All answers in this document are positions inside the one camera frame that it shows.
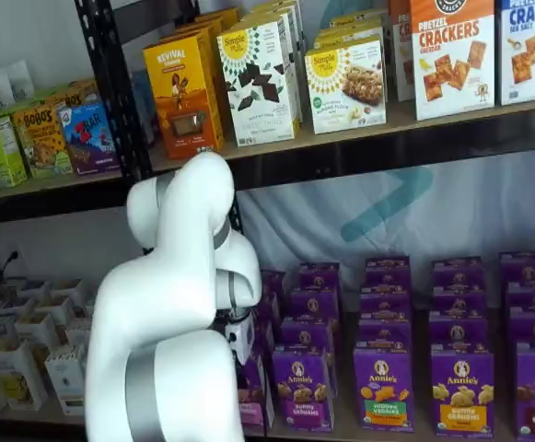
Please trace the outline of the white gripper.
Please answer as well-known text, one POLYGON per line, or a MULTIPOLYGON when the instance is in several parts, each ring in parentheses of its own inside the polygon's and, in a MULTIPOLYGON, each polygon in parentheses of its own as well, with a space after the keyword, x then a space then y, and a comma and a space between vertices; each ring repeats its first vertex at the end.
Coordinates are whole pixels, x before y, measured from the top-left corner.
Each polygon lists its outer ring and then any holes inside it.
POLYGON ((254 344, 254 320, 252 316, 230 319, 225 327, 225 336, 230 348, 241 365, 245 365, 250 357, 254 344))

